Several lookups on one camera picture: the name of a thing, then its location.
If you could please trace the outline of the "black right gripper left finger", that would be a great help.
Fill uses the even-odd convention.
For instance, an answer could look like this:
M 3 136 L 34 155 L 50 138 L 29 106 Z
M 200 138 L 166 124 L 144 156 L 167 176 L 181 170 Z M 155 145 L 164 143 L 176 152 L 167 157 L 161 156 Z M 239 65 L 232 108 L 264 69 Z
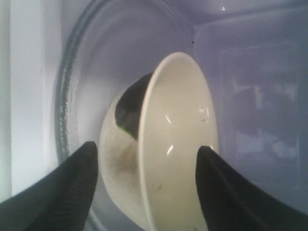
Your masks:
M 82 231 L 98 180 L 98 149 L 85 142 L 54 171 L 0 204 L 2 231 Z

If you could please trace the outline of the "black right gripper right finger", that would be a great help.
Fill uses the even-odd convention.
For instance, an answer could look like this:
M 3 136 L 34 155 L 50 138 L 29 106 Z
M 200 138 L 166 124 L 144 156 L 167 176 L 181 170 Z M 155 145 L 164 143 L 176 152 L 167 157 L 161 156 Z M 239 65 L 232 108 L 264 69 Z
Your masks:
M 251 183 L 208 146 L 196 159 L 196 187 L 210 231 L 306 231 L 307 214 Z

